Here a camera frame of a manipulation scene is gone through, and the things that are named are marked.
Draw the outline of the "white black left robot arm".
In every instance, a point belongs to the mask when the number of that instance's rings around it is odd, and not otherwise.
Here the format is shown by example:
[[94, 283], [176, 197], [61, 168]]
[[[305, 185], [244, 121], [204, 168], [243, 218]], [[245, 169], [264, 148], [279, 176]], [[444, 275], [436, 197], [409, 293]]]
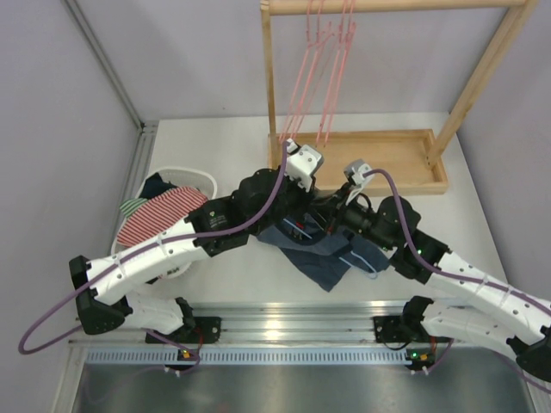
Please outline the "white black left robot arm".
[[314, 197], [313, 174], [287, 167], [261, 169], [232, 194], [209, 200], [142, 243], [113, 256], [70, 260], [77, 315], [84, 332], [99, 335], [118, 328], [150, 329], [187, 341], [195, 330], [191, 309], [181, 298], [159, 299], [138, 292], [150, 280], [183, 266], [244, 246], [287, 216], [305, 211]]

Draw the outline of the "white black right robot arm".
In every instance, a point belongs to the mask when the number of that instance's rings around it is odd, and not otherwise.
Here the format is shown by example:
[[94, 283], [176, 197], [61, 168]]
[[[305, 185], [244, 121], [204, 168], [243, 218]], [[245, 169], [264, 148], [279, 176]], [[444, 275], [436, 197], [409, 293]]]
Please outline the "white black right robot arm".
[[449, 246], [418, 229], [421, 219], [397, 194], [377, 209], [364, 206], [347, 188], [315, 200], [315, 217], [326, 230], [347, 229], [384, 250], [400, 275], [452, 294], [458, 309], [415, 296], [402, 312], [401, 329], [412, 341], [426, 336], [471, 342], [514, 361], [524, 372], [550, 380], [550, 303], [525, 293], [461, 258]]

